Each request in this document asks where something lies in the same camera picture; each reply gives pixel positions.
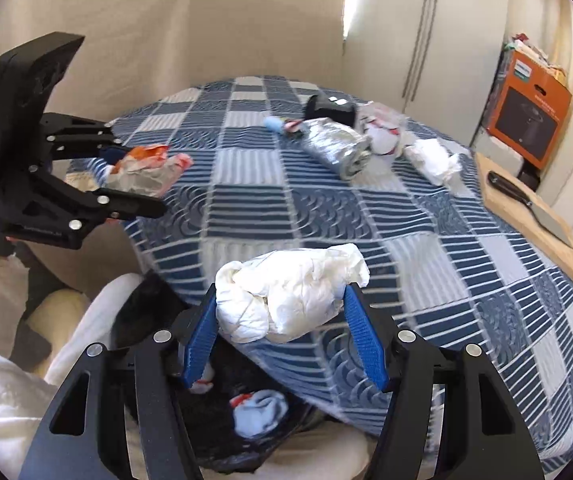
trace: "wooden cutting board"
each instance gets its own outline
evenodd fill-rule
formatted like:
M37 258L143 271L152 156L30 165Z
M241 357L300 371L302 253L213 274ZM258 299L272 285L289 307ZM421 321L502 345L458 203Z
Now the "wooden cutting board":
M551 216L560 223L567 233L569 240L573 243L573 234L569 225L534 191L529 189L524 183L512 176L505 169L480 153L476 153L475 157L478 164L480 188L485 207L512 227L516 228L529 242L546 254L553 263L559 266L566 275L573 280L573 248L558 240L558 238L553 236L546 229L540 227L540 224L537 223L531 211L520 202L513 200L494 187L491 187L487 181L487 174L489 171L495 171L516 184L516 186L527 194L533 203L551 213Z

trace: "cabinet handle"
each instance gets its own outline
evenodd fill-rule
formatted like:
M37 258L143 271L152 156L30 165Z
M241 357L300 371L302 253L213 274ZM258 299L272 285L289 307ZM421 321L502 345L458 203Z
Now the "cabinet handle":
M424 54L422 56L422 62L420 63L420 70L418 71L418 78L415 81L415 88L413 89L413 95L411 97L411 102L414 101L415 96L418 93L418 86L420 86L420 78L422 78L422 72L424 70L424 62L427 60L427 53L429 51L429 43L431 43L431 35L433 34L433 23L436 21L436 9L438 9L438 0L433 0L433 12L431 13L431 24L429 25L429 33L427 34L427 45L424 47Z
M411 56L411 65L409 65L409 72L407 72L407 78L404 82L403 99L406 97L406 92L409 89L409 83L411 82L411 72L413 71L413 65L415 64L415 57L418 55L420 36L422 35L422 25L424 23L424 11L426 8L427 0L424 0L422 2L422 13L420 14L420 25L418 25L418 33L415 37L415 46L413 47L413 56Z

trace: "silver screw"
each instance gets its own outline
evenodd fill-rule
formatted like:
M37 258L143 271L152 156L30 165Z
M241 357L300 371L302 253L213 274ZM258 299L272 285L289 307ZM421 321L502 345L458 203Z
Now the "silver screw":
M478 345L474 344L468 344L465 347L465 350L470 356L473 357L480 357L483 354L483 350Z
M102 353L102 345L100 343L93 343L89 348L87 348L87 356L95 357Z
M156 343L166 343L170 339L170 332L168 330L158 330L153 334L153 340Z
M413 343L415 341L415 334L411 330L400 330L398 338L403 343Z

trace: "silver foil roll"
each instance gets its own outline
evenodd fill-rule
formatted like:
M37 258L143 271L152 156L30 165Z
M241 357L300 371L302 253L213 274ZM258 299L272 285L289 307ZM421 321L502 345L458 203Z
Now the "silver foil roll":
M303 149L342 180L350 180L371 158L371 137L329 118L310 119L301 124Z

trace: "striped fabric pattern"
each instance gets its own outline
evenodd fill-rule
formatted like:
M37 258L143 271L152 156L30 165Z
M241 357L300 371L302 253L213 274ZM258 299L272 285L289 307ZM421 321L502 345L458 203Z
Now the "striped fabric pattern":
M272 250L355 243L371 272L364 294L438 346L480 345L527 422L545 472L573 457L573 283L481 201L468 148L409 120L420 139L458 153L469 198L434 186L405 159L374 156L344 182L297 140L262 127L300 118L315 93L364 101L279 76L190 88L112 121L129 145L163 142L194 165L164 197L168 214L125 226L136 248L189 303L232 260ZM75 161L102 182L103 160ZM391 400L364 374L341 313L287 344L238 348L276 380L340 420L379 434ZM427 454L439 443L436 385Z

